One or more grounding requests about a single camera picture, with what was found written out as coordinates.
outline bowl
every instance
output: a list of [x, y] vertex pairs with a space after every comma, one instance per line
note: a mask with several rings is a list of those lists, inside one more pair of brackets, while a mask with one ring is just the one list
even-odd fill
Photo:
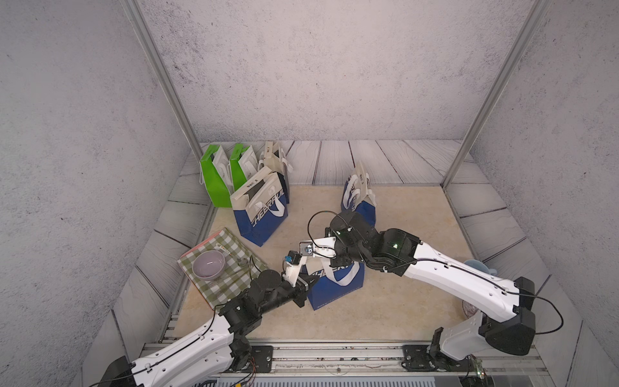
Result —
[[191, 269], [196, 277], [204, 280], [213, 280], [223, 272], [226, 260], [217, 250], [205, 251], [194, 260]]

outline mounting plate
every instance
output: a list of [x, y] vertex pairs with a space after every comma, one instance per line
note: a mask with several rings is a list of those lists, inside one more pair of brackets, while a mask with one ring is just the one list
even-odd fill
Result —
[[[271, 372], [273, 363], [273, 346], [252, 346], [250, 358], [254, 358], [256, 373]], [[245, 367], [240, 372], [252, 372], [252, 366]]]
[[442, 364], [441, 361], [432, 359], [427, 353], [428, 346], [402, 346], [404, 353], [404, 360], [402, 362], [402, 368], [409, 372], [429, 372], [432, 370], [440, 370], [447, 368], [447, 371], [466, 371], [469, 366], [468, 359], [462, 359], [460, 361], [453, 359], [446, 360], [447, 364]]

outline textured gray wall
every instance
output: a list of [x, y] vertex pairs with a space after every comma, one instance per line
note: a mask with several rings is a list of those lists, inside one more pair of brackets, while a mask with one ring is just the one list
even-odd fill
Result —
[[617, 365], [618, 21], [556, 0], [472, 151]]
[[189, 152], [118, 1], [0, 3], [0, 385], [67, 386]]
[[459, 139], [532, 0], [139, 0], [200, 141]]

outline beige floor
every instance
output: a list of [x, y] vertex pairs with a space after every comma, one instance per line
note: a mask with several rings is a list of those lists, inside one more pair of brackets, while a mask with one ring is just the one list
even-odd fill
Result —
[[[440, 187], [374, 186], [378, 205], [376, 229], [401, 228], [442, 253], [465, 261], [472, 254]], [[307, 221], [315, 212], [339, 212], [342, 187], [291, 186], [288, 218], [262, 247], [241, 238], [270, 268], [280, 271], [288, 250], [306, 240]], [[317, 215], [312, 236], [324, 235], [331, 214]], [[231, 209], [219, 209], [211, 231], [227, 227], [239, 236]], [[212, 310], [190, 286], [174, 333], [181, 337], [208, 321]], [[366, 270], [363, 288], [317, 311], [309, 302], [298, 308], [290, 302], [265, 314], [249, 337], [274, 339], [430, 340], [440, 326], [464, 320], [461, 301], [419, 280]]]

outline green shopping bag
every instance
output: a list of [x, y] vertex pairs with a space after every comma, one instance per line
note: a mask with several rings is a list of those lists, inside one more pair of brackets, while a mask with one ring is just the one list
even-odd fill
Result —
[[200, 159], [204, 186], [215, 207], [232, 207], [230, 194], [234, 192], [228, 171], [228, 157], [220, 145], [211, 144]]
[[235, 145], [230, 155], [230, 176], [234, 191], [241, 188], [257, 171], [258, 159], [254, 148], [251, 145], [246, 148], [242, 144]]

